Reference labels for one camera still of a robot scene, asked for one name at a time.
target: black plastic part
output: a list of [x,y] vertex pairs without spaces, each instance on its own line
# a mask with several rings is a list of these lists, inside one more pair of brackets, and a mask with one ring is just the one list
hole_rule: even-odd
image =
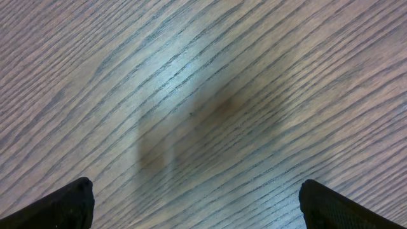
[[92,182],[81,177],[0,220],[0,228],[89,229],[94,206]]
[[403,229],[314,180],[303,183],[299,198],[308,229]]

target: wood grain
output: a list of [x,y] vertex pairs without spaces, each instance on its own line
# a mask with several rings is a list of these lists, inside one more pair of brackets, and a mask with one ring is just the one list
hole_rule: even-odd
[[0,2],[0,217],[305,228],[316,179],[407,226],[407,2]]

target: wooden table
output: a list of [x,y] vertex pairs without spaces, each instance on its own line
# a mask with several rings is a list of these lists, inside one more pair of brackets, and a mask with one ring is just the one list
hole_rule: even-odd
[[407,226],[407,1],[0,2],[0,217],[305,228],[315,179]]

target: black object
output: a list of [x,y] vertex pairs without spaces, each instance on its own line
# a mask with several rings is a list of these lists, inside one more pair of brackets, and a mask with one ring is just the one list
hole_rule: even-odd
[[300,208],[308,229],[403,229],[314,180],[303,183]]
[[89,229],[94,206],[92,182],[81,177],[0,220],[0,228]]

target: wooden surface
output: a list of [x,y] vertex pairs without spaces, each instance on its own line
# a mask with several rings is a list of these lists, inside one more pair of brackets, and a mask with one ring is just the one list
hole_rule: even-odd
[[407,2],[0,2],[0,217],[305,228],[316,179],[407,226]]

